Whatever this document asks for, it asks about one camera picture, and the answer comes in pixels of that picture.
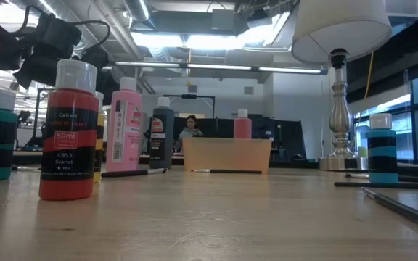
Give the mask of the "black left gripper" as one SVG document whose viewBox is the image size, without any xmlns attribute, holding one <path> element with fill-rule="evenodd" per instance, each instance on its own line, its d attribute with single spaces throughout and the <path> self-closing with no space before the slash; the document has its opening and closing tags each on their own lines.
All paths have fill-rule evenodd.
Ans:
<svg viewBox="0 0 418 261">
<path fill-rule="evenodd" d="M 54 54 L 54 50 L 46 46 L 37 46 L 33 53 L 23 60 L 21 68 L 12 75 L 17 82 L 28 89 L 33 81 L 54 86 L 57 77 L 57 63 L 62 60 Z M 67 60 L 75 60 L 88 63 L 98 69 L 96 91 L 103 94 L 103 103 L 112 103 L 112 94 L 120 88 L 120 70 L 111 69 L 109 80 L 108 71 L 102 69 L 109 65 L 110 58 L 101 47 L 87 48 L 80 56 L 73 54 Z"/>
</svg>

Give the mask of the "tall pink labelled paint bottle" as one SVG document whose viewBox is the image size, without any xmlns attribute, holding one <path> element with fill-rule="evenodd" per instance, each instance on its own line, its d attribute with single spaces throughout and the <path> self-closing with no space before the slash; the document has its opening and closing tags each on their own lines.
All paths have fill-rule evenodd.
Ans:
<svg viewBox="0 0 418 261">
<path fill-rule="evenodd" d="M 136 170 L 140 157 L 142 95 L 135 78 L 120 79 L 120 88 L 112 93 L 108 117 L 107 172 Z"/>
</svg>

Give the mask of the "yellow black striped paint bottle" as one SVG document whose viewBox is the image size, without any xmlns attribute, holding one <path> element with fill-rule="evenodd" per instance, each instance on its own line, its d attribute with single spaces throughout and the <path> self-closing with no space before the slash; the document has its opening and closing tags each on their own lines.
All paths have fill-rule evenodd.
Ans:
<svg viewBox="0 0 418 261">
<path fill-rule="evenodd" d="M 98 91 L 95 92 L 95 96 L 99 100 L 98 107 L 98 119 L 97 119 L 97 140 L 96 140 L 96 151 L 94 158 L 94 183 L 98 183 L 101 178 L 102 169 L 102 154 L 103 154 L 103 138 L 105 129 L 105 115 L 103 113 L 103 98 L 104 94 Z"/>
</svg>

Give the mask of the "red scarlet paint bottle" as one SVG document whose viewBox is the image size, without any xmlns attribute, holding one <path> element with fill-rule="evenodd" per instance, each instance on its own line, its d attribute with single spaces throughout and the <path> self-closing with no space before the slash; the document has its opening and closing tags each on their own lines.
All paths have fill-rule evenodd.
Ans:
<svg viewBox="0 0 418 261">
<path fill-rule="evenodd" d="M 46 201 L 85 199 L 94 184 L 99 100 L 97 68 L 62 59 L 48 95 L 38 195 Z"/>
</svg>

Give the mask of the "dark grey paint bottle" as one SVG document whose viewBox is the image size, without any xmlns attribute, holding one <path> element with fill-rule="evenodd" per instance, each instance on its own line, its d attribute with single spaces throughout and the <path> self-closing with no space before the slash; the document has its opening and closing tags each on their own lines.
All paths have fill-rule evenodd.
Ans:
<svg viewBox="0 0 418 261">
<path fill-rule="evenodd" d="M 153 110 L 149 166 L 152 169 L 167 168 L 172 165 L 174 111 L 168 97 L 159 97 Z"/>
</svg>

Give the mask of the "coral pink paint bottle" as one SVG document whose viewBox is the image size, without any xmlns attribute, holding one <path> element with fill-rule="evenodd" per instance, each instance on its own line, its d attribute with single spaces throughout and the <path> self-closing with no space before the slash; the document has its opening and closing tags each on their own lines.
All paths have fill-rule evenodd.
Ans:
<svg viewBox="0 0 418 261">
<path fill-rule="evenodd" d="M 234 138 L 252 138 L 252 120 L 248 117 L 246 109 L 239 109 L 237 118 L 234 120 Z"/>
</svg>

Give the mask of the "black paint brush long ferrule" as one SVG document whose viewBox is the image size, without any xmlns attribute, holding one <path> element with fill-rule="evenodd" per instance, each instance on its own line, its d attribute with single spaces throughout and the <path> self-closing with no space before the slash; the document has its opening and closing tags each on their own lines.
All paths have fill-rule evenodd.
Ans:
<svg viewBox="0 0 418 261">
<path fill-rule="evenodd" d="M 369 190 L 368 188 L 362 188 L 362 191 L 372 200 L 374 200 L 376 203 L 394 211 L 397 212 L 400 215 L 403 215 L 405 218 L 408 218 L 415 223 L 418 223 L 418 210 L 407 206 L 405 204 L 402 204 L 394 199 L 391 199 L 387 196 L 384 196 L 382 194 L 378 194 L 377 192 L 373 192 Z"/>
</svg>

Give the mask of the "blue black striped paint bottle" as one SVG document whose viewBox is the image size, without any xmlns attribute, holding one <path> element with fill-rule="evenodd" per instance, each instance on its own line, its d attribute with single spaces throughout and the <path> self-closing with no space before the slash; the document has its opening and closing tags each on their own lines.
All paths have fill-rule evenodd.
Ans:
<svg viewBox="0 0 418 261">
<path fill-rule="evenodd" d="M 396 132 L 392 115 L 379 113 L 369 116 L 367 132 L 368 170 L 371 183 L 398 183 Z"/>
</svg>

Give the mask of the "person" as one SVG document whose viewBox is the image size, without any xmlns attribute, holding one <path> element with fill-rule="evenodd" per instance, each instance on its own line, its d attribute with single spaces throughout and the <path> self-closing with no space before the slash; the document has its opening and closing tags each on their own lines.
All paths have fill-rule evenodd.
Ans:
<svg viewBox="0 0 418 261">
<path fill-rule="evenodd" d="M 184 138 L 201 137 L 202 131 L 197 128 L 197 118 L 194 115 L 190 115 L 186 118 L 186 127 L 179 134 L 179 138 L 175 143 L 175 150 L 180 152 L 182 150 L 182 144 Z"/>
</svg>

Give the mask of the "long ceiling light bar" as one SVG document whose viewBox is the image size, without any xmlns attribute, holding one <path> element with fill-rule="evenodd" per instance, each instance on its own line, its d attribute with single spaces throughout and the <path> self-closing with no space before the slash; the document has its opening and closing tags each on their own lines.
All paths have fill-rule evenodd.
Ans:
<svg viewBox="0 0 418 261">
<path fill-rule="evenodd" d="M 176 62 L 111 62 L 115 66 L 151 67 L 166 69 L 205 69 L 205 70 L 233 70 L 256 73 L 285 73 L 304 75 L 326 75 L 328 70 L 304 68 L 304 67 L 267 67 L 267 66 L 245 66 L 245 65 L 212 65 L 197 63 L 176 63 Z"/>
</svg>

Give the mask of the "grey ceiling box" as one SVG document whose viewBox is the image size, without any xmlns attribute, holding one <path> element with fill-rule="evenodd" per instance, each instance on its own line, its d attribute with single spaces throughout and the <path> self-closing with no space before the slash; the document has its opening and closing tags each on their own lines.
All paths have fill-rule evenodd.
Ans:
<svg viewBox="0 0 418 261">
<path fill-rule="evenodd" d="M 212 10 L 212 30 L 229 31 L 234 29 L 234 12 L 227 9 Z"/>
</svg>

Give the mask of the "orange plastic bin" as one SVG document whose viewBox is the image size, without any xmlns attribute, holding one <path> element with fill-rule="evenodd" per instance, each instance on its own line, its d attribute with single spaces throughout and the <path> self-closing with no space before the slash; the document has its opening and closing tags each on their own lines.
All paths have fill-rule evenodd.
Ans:
<svg viewBox="0 0 418 261">
<path fill-rule="evenodd" d="M 269 171 L 271 141 L 239 138 L 184 138 L 185 170 Z"/>
</svg>

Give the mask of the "silver table lamp white shade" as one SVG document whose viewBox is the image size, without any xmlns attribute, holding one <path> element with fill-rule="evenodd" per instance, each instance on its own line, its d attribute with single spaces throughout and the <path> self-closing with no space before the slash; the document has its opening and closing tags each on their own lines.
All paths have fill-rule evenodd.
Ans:
<svg viewBox="0 0 418 261">
<path fill-rule="evenodd" d="M 346 65 L 380 48 L 391 34 L 385 0 L 300 0 L 292 55 L 302 63 L 330 64 L 335 70 L 329 117 L 334 151 L 319 159 L 320 170 L 368 170 L 368 159 L 351 151 Z"/>
</svg>

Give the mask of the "black background gantry frame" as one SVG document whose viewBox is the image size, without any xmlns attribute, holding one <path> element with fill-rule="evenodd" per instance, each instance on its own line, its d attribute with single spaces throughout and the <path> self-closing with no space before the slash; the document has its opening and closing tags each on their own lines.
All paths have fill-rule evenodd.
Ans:
<svg viewBox="0 0 418 261">
<path fill-rule="evenodd" d="M 201 96 L 196 94 L 181 94 L 181 95 L 175 95 L 175 94 L 163 94 L 164 97 L 172 97 L 172 98 L 181 98 L 181 99 L 211 99 L 212 100 L 212 118 L 216 118 L 215 114 L 215 108 L 216 108 L 216 97 L 215 96 Z"/>
</svg>

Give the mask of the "silver ventilation duct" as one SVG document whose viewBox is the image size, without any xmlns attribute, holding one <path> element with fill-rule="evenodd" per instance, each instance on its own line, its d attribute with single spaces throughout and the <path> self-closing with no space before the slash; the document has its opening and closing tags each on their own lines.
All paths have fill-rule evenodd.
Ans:
<svg viewBox="0 0 418 261">
<path fill-rule="evenodd" d="M 152 8 L 149 0 L 123 0 L 128 13 L 135 21 L 148 20 L 151 16 Z"/>
</svg>

